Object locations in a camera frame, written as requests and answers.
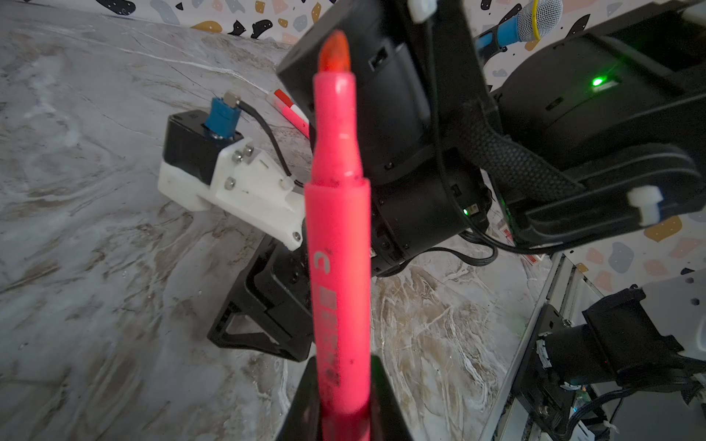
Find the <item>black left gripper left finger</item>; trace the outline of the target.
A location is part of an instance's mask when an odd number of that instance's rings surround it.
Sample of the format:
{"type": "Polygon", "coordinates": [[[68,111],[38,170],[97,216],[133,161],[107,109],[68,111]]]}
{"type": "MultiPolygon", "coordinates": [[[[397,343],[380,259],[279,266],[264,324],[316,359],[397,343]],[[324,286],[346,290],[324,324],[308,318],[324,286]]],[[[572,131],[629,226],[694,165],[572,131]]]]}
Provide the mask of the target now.
{"type": "Polygon", "coordinates": [[[275,440],[319,441],[321,439],[321,401],[316,357],[313,356],[307,362],[293,397],[292,406],[275,440]]]}

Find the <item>white marker pen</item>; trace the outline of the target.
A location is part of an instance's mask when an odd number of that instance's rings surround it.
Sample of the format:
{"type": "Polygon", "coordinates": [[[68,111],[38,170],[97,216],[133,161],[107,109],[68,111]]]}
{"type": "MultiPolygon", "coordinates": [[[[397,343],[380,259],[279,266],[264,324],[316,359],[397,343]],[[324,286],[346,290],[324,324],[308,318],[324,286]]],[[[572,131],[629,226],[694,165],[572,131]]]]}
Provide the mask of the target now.
{"type": "Polygon", "coordinates": [[[306,117],[305,113],[293,102],[289,95],[287,95],[283,90],[276,89],[274,95],[287,107],[289,107],[294,113],[296,113],[303,121],[309,123],[309,119],[306,117]]]}

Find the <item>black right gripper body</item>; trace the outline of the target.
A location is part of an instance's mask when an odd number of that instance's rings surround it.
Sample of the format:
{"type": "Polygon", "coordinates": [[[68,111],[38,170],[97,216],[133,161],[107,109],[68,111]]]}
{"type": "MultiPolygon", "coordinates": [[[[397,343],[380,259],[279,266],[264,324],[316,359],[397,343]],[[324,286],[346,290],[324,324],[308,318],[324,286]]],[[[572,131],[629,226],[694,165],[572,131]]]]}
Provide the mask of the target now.
{"type": "Polygon", "coordinates": [[[307,360],[314,319],[306,240],[292,251],[265,235],[230,288],[207,338],[219,348],[307,360]]]}

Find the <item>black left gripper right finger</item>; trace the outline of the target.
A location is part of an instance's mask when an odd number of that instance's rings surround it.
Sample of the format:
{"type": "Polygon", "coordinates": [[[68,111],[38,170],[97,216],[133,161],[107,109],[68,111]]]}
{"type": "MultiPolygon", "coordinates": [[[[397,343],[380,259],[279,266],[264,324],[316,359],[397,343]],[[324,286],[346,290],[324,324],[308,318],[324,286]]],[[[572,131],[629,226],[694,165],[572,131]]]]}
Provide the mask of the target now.
{"type": "Polygon", "coordinates": [[[382,360],[371,356],[371,440],[412,441],[382,360]]]}

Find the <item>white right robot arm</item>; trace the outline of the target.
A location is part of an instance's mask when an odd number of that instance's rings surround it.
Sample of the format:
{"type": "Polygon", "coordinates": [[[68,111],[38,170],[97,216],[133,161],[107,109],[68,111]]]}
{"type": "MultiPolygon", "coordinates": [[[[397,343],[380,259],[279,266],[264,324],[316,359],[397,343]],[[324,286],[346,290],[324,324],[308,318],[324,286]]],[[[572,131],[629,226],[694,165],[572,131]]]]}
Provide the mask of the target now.
{"type": "MultiPolygon", "coordinates": [[[[465,97],[442,117],[448,184],[482,213],[465,214],[477,234],[487,229],[490,196],[481,197],[479,169],[495,180],[509,221],[512,252],[554,254],[621,233],[657,226],[705,204],[705,42],[675,2],[645,6],[568,37],[524,62],[492,100],[465,97]],[[629,193],[659,190],[639,214],[629,193]]],[[[373,275],[391,277],[452,233],[461,221],[446,202],[438,171],[401,178],[373,193],[373,275]]],[[[305,360],[314,341],[306,253],[285,251],[266,237],[231,289],[208,334],[217,347],[305,360]],[[229,334],[235,316],[263,328],[229,334]]],[[[647,303],[588,309],[588,325],[551,331],[557,378],[574,384],[617,380],[624,387],[666,391],[687,373],[705,373],[705,349],[688,336],[647,324],[647,303]]]]}

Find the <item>pink highlighter pen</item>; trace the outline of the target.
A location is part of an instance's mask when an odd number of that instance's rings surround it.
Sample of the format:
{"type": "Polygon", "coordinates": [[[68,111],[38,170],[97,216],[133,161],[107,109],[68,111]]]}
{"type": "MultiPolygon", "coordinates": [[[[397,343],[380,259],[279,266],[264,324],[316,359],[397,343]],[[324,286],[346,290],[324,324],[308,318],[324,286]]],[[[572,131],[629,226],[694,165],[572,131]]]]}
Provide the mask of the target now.
{"type": "Polygon", "coordinates": [[[371,184],[357,130],[356,78],[343,31],[314,76],[311,180],[304,187],[316,372],[325,440],[371,436],[371,184]]]}
{"type": "Polygon", "coordinates": [[[268,102],[272,107],[274,107],[294,128],[299,130],[301,134],[306,139],[310,138],[310,123],[303,121],[296,113],[294,113],[289,107],[282,103],[275,95],[274,92],[268,94],[268,102]]]}

